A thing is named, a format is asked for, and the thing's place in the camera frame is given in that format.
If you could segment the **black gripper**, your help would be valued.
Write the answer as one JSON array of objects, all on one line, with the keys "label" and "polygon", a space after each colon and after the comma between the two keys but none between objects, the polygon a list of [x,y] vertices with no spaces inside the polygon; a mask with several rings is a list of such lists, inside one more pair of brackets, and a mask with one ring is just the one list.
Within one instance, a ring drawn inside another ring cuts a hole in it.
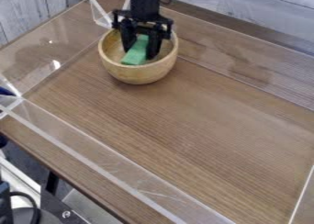
[{"label": "black gripper", "polygon": [[159,14],[162,0],[128,0],[129,8],[113,9],[112,27],[120,31],[124,51],[136,41],[136,35],[148,35],[147,59],[152,60],[160,50],[162,40],[171,38],[172,20]]}]

